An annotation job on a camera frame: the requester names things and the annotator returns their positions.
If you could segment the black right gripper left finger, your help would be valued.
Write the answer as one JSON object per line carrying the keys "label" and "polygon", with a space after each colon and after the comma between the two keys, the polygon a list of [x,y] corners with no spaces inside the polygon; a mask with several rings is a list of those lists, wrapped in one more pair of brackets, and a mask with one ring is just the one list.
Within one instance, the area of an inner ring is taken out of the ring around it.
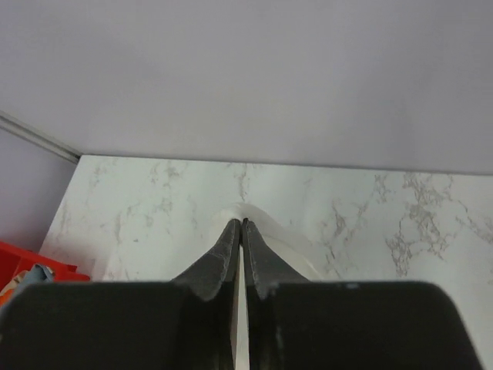
{"label": "black right gripper left finger", "polygon": [[216,243],[172,282],[202,301],[214,300],[223,290],[234,291],[239,248],[240,222],[230,220]]}

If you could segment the white t-shirt red print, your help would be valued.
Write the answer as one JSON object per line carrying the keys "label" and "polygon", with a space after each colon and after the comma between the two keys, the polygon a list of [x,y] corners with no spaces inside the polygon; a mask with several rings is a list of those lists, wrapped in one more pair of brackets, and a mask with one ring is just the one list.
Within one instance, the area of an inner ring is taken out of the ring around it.
{"label": "white t-shirt red print", "polygon": [[[320,280],[323,277],[321,271],[300,252],[301,247],[310,246],[309,240],[282,227],[266,212],[251,204],[235,203],[217,212],[210,221],[208,241],[216,241],[230,220],[245,218],[256,224],[267,246],[294,270],[309,280]],[[231,329],[233,363],[235,369],[248,369],[250,360],[243,251],[236,261],[239,267],[236,269],[238,275],[234,283],[233,296],[233,328]]]}

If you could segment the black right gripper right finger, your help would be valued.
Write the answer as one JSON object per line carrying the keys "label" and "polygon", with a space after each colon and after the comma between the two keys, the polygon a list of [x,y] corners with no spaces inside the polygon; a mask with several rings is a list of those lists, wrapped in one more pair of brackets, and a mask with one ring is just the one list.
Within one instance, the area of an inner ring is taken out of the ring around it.
{"label": "black right gripper right finger", "polygon": [[265,299],[278,284],[308,281],[267,245],[256,224],[248,218],[242,222],[241,235],[248,299]]}

